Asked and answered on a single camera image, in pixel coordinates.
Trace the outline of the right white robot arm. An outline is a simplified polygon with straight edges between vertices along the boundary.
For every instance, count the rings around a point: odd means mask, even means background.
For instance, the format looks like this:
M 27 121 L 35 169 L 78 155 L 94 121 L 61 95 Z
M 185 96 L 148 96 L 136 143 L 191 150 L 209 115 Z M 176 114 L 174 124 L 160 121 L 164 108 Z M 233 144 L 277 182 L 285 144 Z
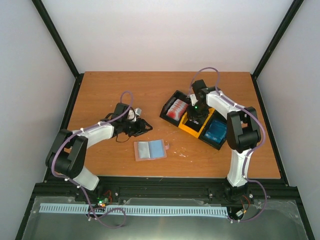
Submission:
M 204 80 L 193 80 L 190 84 L 191 105 L 186 109 L 187 118 L 202 122 L 213 108 L 226 120 L 226 141 L 231 148 L 231 162 L 227 183 L 224 187 L 225 199 L 232 203 L 248 191 L 246 186 L 250 158 L 261 141 L 263 126 L 258 121 L 254 107 L 244 107 L 232 101 L 218 87 L 207 87 Z

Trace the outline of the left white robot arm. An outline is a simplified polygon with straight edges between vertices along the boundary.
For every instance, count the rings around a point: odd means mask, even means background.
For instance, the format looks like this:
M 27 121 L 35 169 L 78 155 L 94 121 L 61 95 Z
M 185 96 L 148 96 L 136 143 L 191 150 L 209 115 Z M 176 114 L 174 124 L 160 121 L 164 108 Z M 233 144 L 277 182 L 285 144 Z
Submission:
M 92 126 L 74 131 L 60 130 L 46 157 L 46 166 L 57 178 L 85 188 L 92 201 L 101 200 L 104 188 L 98 185 L 100 179 L 85 167 L 87 149 L 120 134 L 138 137 L 151 131 L 153 127 L 140 114 L 139 108 L 119 102 L 113 112 Z

